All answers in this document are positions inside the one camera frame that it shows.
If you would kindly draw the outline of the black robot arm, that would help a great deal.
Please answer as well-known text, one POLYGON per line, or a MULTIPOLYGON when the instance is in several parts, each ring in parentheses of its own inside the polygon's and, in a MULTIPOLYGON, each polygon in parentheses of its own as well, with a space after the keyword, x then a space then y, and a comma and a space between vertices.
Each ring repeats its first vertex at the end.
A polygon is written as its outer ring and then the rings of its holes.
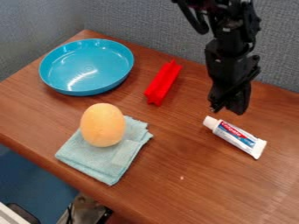
POLYGON ((242 115, 248 109, 250 81, 260 73, 260 57, 250 52, 260 31, 253 0, 172 0, 193 30, 210 33, 204 57, 212 86, 208 94, 212 112, 226 109, 242 115))

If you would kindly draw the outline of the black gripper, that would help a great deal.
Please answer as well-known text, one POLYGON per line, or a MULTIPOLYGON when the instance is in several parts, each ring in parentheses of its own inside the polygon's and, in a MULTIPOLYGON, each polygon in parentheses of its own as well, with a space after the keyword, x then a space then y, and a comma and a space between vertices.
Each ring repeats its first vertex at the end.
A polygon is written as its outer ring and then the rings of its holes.
POLYGON ((226 54, 216 39, 205 45, 204 55, 212 80, 209 109, 213 113, 226 109, 241 116, 248 109, 250 81, 260 73, 260 57, 249 55, 248 46, 237 55, 226 54))

